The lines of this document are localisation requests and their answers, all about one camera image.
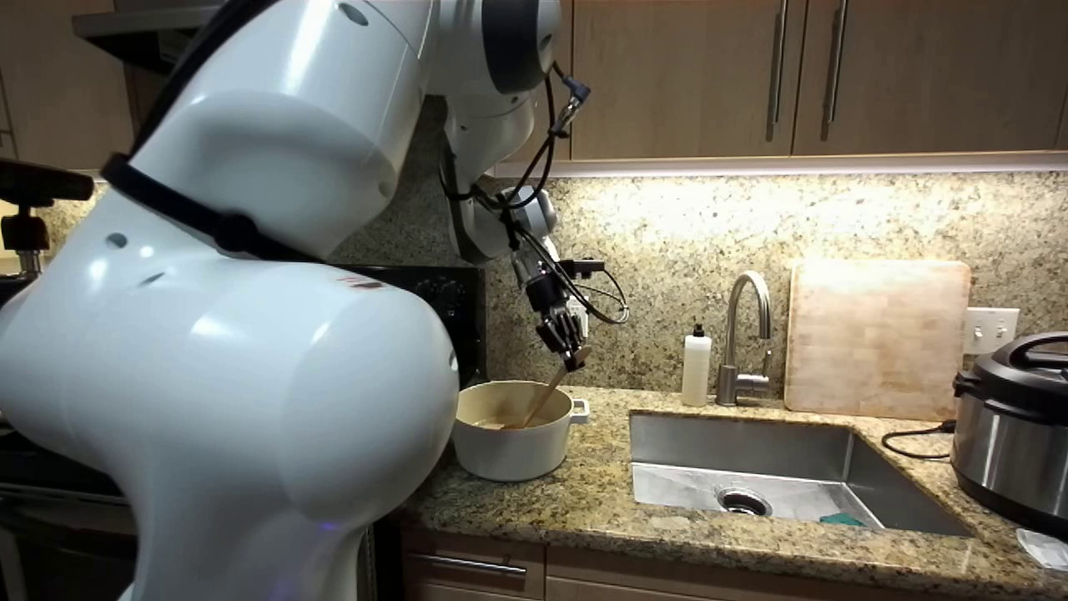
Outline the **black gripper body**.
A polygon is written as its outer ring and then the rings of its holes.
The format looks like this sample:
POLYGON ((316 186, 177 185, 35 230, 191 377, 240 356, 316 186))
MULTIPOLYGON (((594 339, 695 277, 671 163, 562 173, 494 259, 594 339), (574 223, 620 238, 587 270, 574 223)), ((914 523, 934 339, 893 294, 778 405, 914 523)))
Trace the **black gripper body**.
POLYGON ((513 264, 518 285, 538 312, 538 338, 546 347, 581 347, 587 339, 587 297, 581 277, 601 270, 601 259, 542 259, 513 264))

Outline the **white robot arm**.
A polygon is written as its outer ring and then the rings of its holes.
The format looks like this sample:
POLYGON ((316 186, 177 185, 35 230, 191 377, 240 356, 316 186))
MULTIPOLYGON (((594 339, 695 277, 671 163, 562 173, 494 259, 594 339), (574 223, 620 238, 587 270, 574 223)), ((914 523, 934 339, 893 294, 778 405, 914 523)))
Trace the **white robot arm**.
POLYGON ((335 264, 393 197, 425 100, 463 258, 513 258, 562 361, 583 297, 538 190, 562 0, 224 0, 60 255, 0 309, 0 412, 136 522, 120 601, 356 601, 375 522, 433 471, 456 356, 426 301, 335 264))

